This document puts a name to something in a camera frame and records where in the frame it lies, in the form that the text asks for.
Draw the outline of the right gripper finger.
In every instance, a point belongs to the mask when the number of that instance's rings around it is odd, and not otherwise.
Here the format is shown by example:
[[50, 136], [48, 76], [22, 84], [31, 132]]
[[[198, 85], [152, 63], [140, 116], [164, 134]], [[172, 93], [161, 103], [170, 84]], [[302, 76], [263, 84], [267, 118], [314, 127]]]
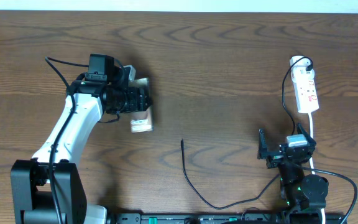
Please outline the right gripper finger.
[[296, 125], [296, 130], [298, 134], [301, 134], [305, 137], [309, 146], [315, 146], [315, 140], [310, 136], [310, 134], [303, 128], [301, 123]]
[[259, 154], [265, 154], [268, 151], [267, 143], [265, 140], [265, 134], [263, 129], [259, 129]]

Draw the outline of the Galaxy S25 Ultra smartphone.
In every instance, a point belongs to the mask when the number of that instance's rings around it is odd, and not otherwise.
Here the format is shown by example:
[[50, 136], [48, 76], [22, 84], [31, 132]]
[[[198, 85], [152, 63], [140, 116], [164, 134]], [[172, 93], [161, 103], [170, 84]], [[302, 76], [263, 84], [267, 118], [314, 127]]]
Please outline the Galaxy S25 Ultra smartphone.
[[[134, 80], [129, 86], [144, 87], [150, 90], [148, 78]], [[152, 114], [152, 104], [146, 111], [135, 112], [131, 114], [131, 133], [143, 133], [154, 130], [154, 119]]]

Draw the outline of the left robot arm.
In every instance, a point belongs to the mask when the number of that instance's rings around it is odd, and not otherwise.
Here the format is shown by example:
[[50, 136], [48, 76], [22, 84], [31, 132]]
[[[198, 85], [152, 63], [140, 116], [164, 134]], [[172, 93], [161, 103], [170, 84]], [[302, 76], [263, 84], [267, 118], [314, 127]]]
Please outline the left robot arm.
[[65, 106], [42, 147], [29, 160], [11, 168], [16, 223], [115, 223], [102, 205], [88, 203], [78, 164], [94, 126], [104, 114], [119, 121], [121, 114], [150, 113], [148, 78], [136, 78], [132, 65], [91, 54], [79, 74], [66, 86]]

